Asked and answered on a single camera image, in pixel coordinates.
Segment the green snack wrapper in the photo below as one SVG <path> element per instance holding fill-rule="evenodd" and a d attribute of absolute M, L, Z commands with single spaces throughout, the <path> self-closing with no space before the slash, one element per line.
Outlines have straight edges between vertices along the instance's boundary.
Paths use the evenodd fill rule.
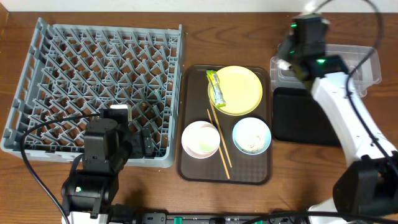
<path fill-rule="evenodd" d="M 226 106 L 226 102 L 223 98 L 223 94 L 220 88 L 220 80 L 215 70 L 207 70 L 206 77 L 213 89 L 213 96 L 215 99 L 215 107 L 222 108 Z"/>

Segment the yellow plate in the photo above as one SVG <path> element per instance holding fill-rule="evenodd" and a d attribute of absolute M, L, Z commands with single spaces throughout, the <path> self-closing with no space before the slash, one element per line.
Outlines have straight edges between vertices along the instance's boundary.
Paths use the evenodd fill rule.
<path fill-rule="evenodd" d="M 226 105 L 217 108 L 220 112 L 241 116 L 252 112 L 262 100 L 262 83 L 250 69 L 227 66 L 216 71 L 220 90 Z"/>

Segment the light blue bowl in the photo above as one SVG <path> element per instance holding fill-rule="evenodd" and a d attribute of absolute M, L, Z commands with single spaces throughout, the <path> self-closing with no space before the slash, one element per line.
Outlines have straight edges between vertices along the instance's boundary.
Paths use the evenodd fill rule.
<path fill-rule="evenodd" d="M 256 156 L 266 152 L 272 141 L 268 125 L 261 119 L 248 117 L 239 120 L 233 128 L 234 145 L 244 154 Z"/>

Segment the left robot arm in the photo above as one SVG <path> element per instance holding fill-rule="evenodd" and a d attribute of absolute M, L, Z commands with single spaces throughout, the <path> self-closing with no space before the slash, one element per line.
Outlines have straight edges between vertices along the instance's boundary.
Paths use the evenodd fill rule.
<path fill-rule="evenodd" d="M 64 223 L 137 223 L 128 209 L 113 205 L 119 189 L 119 173 L 129 159 L 152 155 L 149 128 L 130 132 L 127 123 L 111 118 L 89 122 L 84 153 L 72 163 L 62 185 Z"/>

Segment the white pink bowl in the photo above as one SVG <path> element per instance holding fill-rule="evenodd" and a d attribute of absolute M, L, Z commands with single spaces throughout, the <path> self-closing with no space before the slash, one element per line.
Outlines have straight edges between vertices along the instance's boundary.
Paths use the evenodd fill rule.
<path fill-rule="evenodd" d="M 220 147 L 218 130 L 209 122 L 196 121 L 189 124 L 182 133 L 183 150 L 196 159 L 212 156 Z"/>

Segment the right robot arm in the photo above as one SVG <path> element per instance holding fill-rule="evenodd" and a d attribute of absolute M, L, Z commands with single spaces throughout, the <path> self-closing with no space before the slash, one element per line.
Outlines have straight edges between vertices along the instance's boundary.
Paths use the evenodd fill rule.
<path fill-rule="evenodd" d="M 360 216 L 397 213 L 397 149 L 381 133 L 358 96 L 339 55 L 321 37 L 288 35 L 277 56 L 309 90 L 332 125 L 347 170 L 332 198 L 308 209 L 309 223 L 348 223 Z"/>

